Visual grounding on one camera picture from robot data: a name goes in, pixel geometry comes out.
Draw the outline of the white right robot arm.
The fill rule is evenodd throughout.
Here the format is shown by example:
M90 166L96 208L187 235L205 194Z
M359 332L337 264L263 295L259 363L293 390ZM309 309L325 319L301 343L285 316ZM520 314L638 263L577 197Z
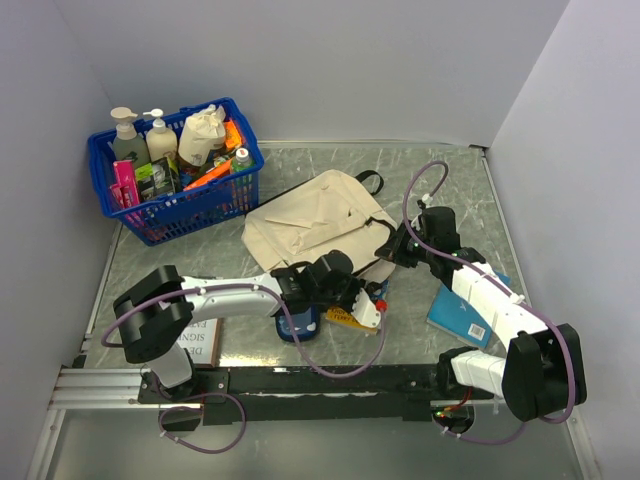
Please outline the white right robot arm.
M405 268L426 263L506 348L505 357L469 348L441 354L438 390L448 398L458 398L470 387L484 390L505 400L523 422L584 403L587 387L578 332L569 324L546 325L481 254L462 246L453 209L426 207L418 225L416 231L401 225L376 256Z

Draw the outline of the orange treehouse book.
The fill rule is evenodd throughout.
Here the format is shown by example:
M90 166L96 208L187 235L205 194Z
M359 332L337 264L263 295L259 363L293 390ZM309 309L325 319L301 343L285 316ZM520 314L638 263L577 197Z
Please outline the orange treehouse book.
M376 312L374 315L369 315L367 317L369 321L372 321L368 324L359 323L351 313L347 313L339 307L332 307L328 309L325 314L325 318L327 321L333 324L358 330L366 334L376 335L380 329L379 312Z

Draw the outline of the beige canvas backpack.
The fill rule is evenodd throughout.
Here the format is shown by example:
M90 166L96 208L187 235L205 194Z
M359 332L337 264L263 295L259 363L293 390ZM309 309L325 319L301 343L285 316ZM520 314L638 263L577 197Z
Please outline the beige canvas backpack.
M356 276L383 282L395 265L375 251L397 223L356 178L328 170L265 202L245 218L242 240L265 271L346 254Z

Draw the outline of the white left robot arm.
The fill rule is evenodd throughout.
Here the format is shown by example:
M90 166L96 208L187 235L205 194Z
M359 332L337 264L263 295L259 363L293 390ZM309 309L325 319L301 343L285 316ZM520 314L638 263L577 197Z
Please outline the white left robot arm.
M333 250L314 262L241 279L183 276L173 265L159 267L114 301L116 320L101 343L122 349L130 364L147 365L162 390L184 402L198 387L193 361L178 344L188 326L235 316L290 320L311 307L339 307L364 327L382 325L382 314L351 260Z

